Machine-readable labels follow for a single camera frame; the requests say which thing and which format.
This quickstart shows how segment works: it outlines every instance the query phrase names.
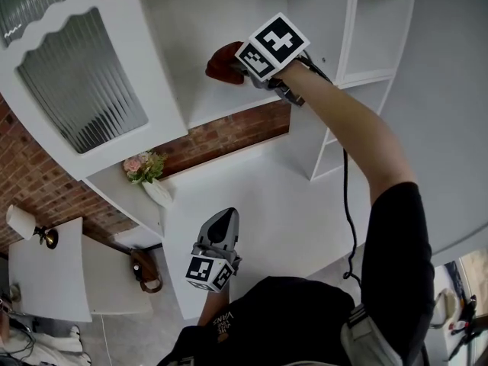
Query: black shirt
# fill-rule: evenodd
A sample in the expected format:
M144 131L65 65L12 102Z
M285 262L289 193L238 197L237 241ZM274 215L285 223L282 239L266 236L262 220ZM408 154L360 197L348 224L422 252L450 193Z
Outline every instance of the black shirt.
M361 302L406 364L422 347L434 307L434 269L419 189L402 183L374 202L364 248ZM159 366L194 357L195 365L350 364L340 331L354 308L337 287L268 277L205 327L181 331Z

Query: table lamp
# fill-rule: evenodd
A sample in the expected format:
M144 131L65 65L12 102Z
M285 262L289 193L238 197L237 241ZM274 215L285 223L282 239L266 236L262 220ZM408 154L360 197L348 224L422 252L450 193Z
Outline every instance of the table lamp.
M38 227L36 217L13 204L8 207L6 220L7 224L26 240L30 240L32 235L38 235L39 244L46 240L46 247L49 249L55 249L58 245L58 232L55 229Z

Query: wire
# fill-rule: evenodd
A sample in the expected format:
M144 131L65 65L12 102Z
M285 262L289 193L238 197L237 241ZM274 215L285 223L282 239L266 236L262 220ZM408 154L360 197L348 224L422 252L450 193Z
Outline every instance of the wire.
M110 366L113 366L112 365L112 358L110 358L110 352L108 351L107 336L105 335L104 315L101 314L100 317L101 317L101 329L104 332L105 348L107 349L108 360L110 361Z
M305 66L307 66L310 71L315 72L317 75L323 77L329 83L333 84L332 81L327 77L327 75L324 72L322 72L322 70L320 70L320 68L317 65L313 63L309 53L307 53L306 50L304 50L303 52L307 57L304 58L303 56L298 56L296 59L301 63L303 63ZM348 153L345 151L345 149L343 149L342 151L344 155L344 211L345 211L345 217L347 218L349 222L349 226L351 227L352 240L353 240L352 251L348 257L349 270L345 272L342 277L344 279L354 278L358 282L359 287L361 288L361 279L353 272L354 267L352 264L352 259L354 258L356 254L356 248L358 247L358 237L356 236L356 228L354 226L354 223L352 222L351 214L349 213L349 205L348 205Z
M28 338L29 338L29 342L25 345L25 347L21 350L17 350L17 351L12 351L12 352L0 352L0 358L11 358L13 359L17 364L21 364L21 362L25 359L25 358L28 358L32 355L32 351L34 350L34 344L36 342L36 340L34 339L34 337L29 333L29 332L26 332L24 331L23 329L17 329L17 328L14 328L12 327L13 329L16 329L17 331L19 332L22 332L24 335L26 335ZM27 351L27 350L30 350L29 353L25 356L23 356L21 359L16 359L14 358L12 355L13 354L18 354L20 352L24 352L24 351Z
M361 288L361 279L353 272L354 268L352 265L352 259L356 254L356 248L358 247L358 237L356 236L356 228L354 223L352 222L351 214L349 213L349 205L348 205L348 153L345 149L342 150L344 156L344 211L345 217L347 218L349 225L352 231L352 251L348 257L349 261L349 271L345 272L342 276L344 279L354 278L357 282L359 287Z

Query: shoe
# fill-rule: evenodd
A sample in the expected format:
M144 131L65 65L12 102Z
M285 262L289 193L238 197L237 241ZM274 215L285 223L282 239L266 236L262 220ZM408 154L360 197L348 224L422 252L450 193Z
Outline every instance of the shoe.
M81 341L81 336L79 334L79 328L78 326L72 326L71 329L69 330L69 337L71 338L77 338Z
M82 359L82 364L85 366L90 366L92 364L92 359L90 358L90 355L88 355L86 352L83 352L82 356L80 356Z

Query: white vase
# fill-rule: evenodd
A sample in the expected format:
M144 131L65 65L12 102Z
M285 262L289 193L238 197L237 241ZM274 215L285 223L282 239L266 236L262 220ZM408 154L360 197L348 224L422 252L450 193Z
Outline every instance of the white vase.
M146 190L146 193L159 206L170 207L172 205L173 198L159 180L153 179L152 183L143 181L142 185L144 190Z

